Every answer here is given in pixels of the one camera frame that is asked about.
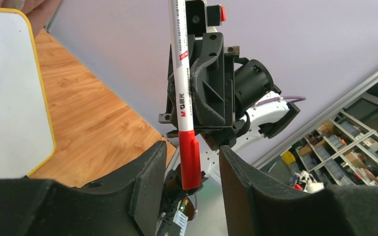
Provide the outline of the white red marker pen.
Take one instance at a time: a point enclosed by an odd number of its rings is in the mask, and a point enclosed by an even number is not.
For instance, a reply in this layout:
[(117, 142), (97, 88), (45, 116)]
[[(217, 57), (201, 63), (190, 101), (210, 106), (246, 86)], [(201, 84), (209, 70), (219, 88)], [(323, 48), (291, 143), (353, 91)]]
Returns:
[(202, 184), (202, 174), (200, 147), (195, 137), (189, 88), (190, 67), (186, 2), (184, 0), (170, 0), (168, 4), (182, 188), (191, 190)]

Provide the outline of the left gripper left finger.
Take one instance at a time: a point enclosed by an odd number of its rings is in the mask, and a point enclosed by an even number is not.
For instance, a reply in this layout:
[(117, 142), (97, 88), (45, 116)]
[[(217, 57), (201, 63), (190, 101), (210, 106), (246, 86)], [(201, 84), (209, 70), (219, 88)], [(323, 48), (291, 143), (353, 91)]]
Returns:
[(0, 179), (0, 236), (153, 236), (166, 143), (83, 187)]

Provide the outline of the yellow framed whiteboard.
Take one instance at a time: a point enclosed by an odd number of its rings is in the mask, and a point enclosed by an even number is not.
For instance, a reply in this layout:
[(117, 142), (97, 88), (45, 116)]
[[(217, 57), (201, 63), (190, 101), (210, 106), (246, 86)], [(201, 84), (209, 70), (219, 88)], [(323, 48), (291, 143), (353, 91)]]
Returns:
[(31, 175), (55, 149), (31, 24), (0, 8), (0, 178)]

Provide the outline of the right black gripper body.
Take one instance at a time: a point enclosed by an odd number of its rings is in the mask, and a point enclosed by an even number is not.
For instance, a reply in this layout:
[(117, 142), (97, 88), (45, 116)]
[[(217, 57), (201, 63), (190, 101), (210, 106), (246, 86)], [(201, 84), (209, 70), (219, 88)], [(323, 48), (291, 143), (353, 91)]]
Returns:
[(202, 39), (189, 35), (189, 89), (194, 130), (211, 150), (233, 147), (243, 117), (237, 88), (241, 79), (239, 52), (224, 46), (220, 32), (205, 33)]

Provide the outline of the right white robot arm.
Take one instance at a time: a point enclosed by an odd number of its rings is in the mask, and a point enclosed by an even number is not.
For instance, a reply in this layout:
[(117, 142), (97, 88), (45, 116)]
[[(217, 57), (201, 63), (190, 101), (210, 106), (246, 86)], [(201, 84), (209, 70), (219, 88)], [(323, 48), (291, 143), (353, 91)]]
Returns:
[(281, 90), (267, 68), (239, 56), (239, 47), (224, 46), (220, 32), (187, 37), (189, 87), (194, 131), (212, 150), (233, 147), (252, 125), (252, 108), (264, 96)]

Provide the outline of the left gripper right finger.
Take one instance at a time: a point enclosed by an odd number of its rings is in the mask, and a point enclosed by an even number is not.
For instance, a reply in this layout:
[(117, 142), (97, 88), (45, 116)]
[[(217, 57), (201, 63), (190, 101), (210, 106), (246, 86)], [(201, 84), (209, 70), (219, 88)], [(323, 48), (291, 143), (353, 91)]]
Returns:
[(227, 146), (219, 153), (231, 236), (378, 236), (378, 186), (333, 186), (310, 194), (252, 167)]

